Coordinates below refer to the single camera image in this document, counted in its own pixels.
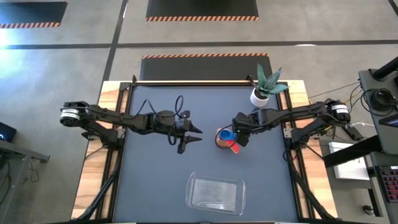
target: blue cup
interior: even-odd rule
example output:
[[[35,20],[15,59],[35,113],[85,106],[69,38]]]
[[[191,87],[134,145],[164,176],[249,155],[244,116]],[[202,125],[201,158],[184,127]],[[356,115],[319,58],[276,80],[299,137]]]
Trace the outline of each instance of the blue cup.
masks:
[[[220,133],[218,134],[218,136],[219,136],[222,140],[227,141],[227,140],[235,140],[236,134],[233,133],[233,132],[230,131],[230,130],[224,129],[224,130],[220,131]]]

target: succulent plant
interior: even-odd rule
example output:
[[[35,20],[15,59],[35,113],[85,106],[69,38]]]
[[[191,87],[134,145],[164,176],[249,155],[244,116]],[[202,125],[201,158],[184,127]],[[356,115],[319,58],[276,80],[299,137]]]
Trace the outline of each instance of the succulent plant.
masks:
[[[257,64],[258,84],[256,86],[256,90],[261,96],[270,97],[273,94],[278,94],[288,89],[288,87],[285,85],[277,84],[281,71],[282,68],[279,68],[278,71],[274,72],[269,78],[267,78],[264,74],[262,66]]]

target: black mat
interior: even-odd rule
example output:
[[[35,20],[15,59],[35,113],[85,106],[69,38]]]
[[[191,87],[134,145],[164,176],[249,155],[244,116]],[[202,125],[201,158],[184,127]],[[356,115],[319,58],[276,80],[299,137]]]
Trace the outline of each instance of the black mat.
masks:
[[[267,54],[148,55],[141,62],[141,80],[257,79],[257,64],[272,74]]]
[[[0,3],[0,28],[57,27],[67,2]]]
[[[255,21],[256,0],[149,0],[147,21]]]
[[[128,131],[124,145],[114,222],[263,222],[296,221],[292,184],[283,160],[281,127],[252,135],[239,154],[218,149],[217,128],[231,123],[239,111],[253,110],[251,87],[144,87],[132,97],[135,114],[148,98],[155,110],[174,110],[175,99],[184,96],[183,110],[191,111],[203,138],[177,154],[160,134],[141,136]],[[276,97],[268,108],[277,109]],[[148,106],[141,111],[148,113]],[[185,203],[185,187],[192,172],[226,180],[243,180],[246,206],[241,216],[192,210]]]

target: white pot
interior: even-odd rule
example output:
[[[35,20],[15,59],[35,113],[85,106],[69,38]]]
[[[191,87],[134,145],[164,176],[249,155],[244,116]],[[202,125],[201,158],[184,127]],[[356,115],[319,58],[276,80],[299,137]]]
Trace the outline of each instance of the white pot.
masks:
[[[258,108],[262,108],[262,107],[264,107],[267,103],[268,103],[268,98],[266,98],[266,99],[259,99],[258,97],[256,97],[256,94],[254,94],[254,92],[255,92],[255,88],[253,89],[253,91],[251,92],[251,95],[250,95],[250,102],[255,106],[255,107],[258,107]]]

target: potted plant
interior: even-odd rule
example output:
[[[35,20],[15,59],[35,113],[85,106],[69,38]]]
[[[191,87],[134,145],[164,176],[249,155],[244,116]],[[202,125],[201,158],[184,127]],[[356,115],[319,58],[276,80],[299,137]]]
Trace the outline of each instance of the potted plant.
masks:
[[[277,84],[281,70],[282,68],[278,69],[278,71],[274,72],[269,78],[267,78],[264,74],[262,66],[257,64],[258,83],[256,86],[252,82],[254,89],[250,96],[250,101],[255,107],[264,107],[271,95],[278,94],[288,88],[285,85]]]

